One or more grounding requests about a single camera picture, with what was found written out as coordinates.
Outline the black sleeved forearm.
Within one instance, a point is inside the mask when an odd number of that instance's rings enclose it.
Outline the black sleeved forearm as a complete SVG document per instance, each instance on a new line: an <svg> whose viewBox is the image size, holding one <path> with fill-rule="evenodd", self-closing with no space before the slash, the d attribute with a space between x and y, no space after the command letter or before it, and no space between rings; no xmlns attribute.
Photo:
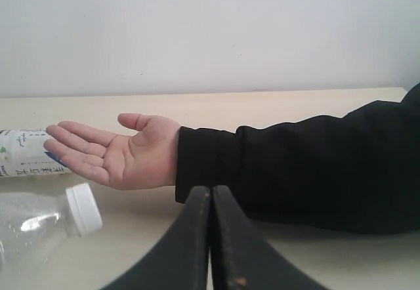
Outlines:
<svg viewBox="0 0 420 290"><path fill-rule="evenodd" d="M344 117L233 133L182 127L175 199L227 186L251 217L359 234L419 228L419 87Z"/></svg>

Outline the person's open hand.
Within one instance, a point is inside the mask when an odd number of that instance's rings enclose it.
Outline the person's open hand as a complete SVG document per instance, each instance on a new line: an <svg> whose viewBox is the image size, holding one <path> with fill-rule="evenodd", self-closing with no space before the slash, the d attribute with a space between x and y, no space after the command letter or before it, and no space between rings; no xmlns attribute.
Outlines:
<svg viewBox="0 0 420 290"><path fill-rule="evenodd" d="M119 135L73 121L47 127L44 143L67 168L116 190L173 186L177 173L180 124L142 114L119 114L120 125L135 135Z"/></svg>

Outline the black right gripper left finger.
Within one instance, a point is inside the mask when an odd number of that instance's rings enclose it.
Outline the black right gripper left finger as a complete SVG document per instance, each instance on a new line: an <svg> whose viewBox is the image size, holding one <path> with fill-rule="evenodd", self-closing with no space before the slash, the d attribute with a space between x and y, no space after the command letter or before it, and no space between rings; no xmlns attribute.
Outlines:
<svg viewBox="0 0 420 290"><path fill-rule="evenodd" d="M210 189L197 186L161 239L107 290L206 289Z"/></svg>

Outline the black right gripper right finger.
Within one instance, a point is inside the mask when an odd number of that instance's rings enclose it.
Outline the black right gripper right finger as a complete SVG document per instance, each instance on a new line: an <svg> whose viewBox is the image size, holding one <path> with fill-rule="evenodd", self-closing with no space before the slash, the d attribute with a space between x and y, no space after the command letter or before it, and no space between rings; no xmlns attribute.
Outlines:
<svg viewBox="0 0 420 290"><path fill-rule="evenodd" d="M209 247L214 289L325 287L279 254L253 227L226 186L212 189Z"/></svg>

